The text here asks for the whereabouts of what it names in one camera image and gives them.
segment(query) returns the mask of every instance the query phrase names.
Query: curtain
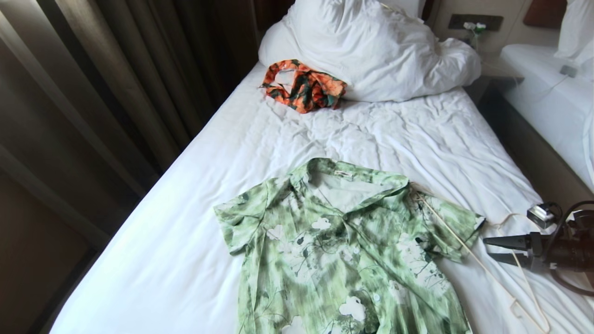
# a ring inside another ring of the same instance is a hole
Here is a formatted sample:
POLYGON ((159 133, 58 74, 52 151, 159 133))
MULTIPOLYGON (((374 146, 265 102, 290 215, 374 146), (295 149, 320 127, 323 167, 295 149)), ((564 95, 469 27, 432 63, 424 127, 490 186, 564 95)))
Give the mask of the curtain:
POLYGON ((0 2, 0 168, 104 247, 256 62, 234 4, 0 2))

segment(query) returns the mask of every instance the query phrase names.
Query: floral print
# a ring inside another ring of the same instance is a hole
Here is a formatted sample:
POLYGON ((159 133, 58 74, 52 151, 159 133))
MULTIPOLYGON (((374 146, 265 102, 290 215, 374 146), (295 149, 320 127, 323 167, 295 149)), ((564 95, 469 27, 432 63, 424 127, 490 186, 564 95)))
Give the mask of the floral print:
POLYGON ((456 293, 434 263, 460 261, 462 248, 425 205, 474 243, 483 217, 414 192, 402 175, 331 159, 215 207, 229 251, 245 253, 238 333, 466 333, 456 293), (343 212, 315 195, 310 180, 322 178, 380 187, 343 212))
POLYGON ((262 87, 266 95, 290 106, 300 114, 314 108, 338 107, 340 98, 346 93, 346 83, 330 74, 316 72, 298 60, 285 60, 270 65, 262 87), (294 70, 293 86, 288 92, 282 85, 275 85, 276 75, 281 71, 294 70))

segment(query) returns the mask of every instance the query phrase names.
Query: power outlet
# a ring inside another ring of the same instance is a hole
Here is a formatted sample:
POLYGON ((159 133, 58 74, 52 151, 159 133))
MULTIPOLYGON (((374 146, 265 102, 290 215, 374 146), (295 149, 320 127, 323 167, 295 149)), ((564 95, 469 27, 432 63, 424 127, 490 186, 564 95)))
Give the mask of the power outlet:
POLYGON ((464 29, 465 22, 484 23, 486 30, 499 31, 503 16, 496 15, 475 15, 475 14, 452 14, 448 29, 464 29))

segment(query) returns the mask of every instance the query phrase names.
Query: orange floral garment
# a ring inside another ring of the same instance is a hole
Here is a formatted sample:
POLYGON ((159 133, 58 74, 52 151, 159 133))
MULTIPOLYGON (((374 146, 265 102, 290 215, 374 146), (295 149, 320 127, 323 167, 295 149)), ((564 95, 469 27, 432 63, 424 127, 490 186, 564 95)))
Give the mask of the orange floral garment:
POLYGON ((330 74, 316 72, 296 59, 272 64, 262 83, 268 96, 290 106, 300 114, 306 114, 316 107, 336 109, 339 99, 346 93, 346 86, 345 82, 330 74), (293 88, 290 92, 273 84, 276 74, 284 70, 295 70, 293 88))

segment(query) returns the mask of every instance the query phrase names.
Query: white bed sheet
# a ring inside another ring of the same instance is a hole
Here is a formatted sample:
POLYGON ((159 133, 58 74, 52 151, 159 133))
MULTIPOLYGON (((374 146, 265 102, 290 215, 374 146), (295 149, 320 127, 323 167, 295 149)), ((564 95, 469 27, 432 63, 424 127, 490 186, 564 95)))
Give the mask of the white bed sheet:
MULTIPOLYGON (((265 70, 256 65, 142 200, 70 296, 53 334, 234 333, 243 257, 228 255, 212 206, 313 157, 400 172, 492 222, 540 200, 462 89, 300 115, 258 90, 265 70)), ((534 230, 522 219, 503 227, 534 230)), ((538 319, 519 269, 490 260, 482 242, 473 249, 538 319)), ((474 260, 439 266, 476 333, 538 333, 513 315, 511 299, 474 260)), ((553 333, 594 332, 590 301, 548 275, 527 276, 553 333)), ((587 284, 583 275, 574 279, 587 284)))
POLYGON ((594 88, 585 77, 561 74, 567 62, 555 58, 556 51, 535 45, 504 47, 501 58, 525 77, 504 97, 594 191, 590 147, 594 88))

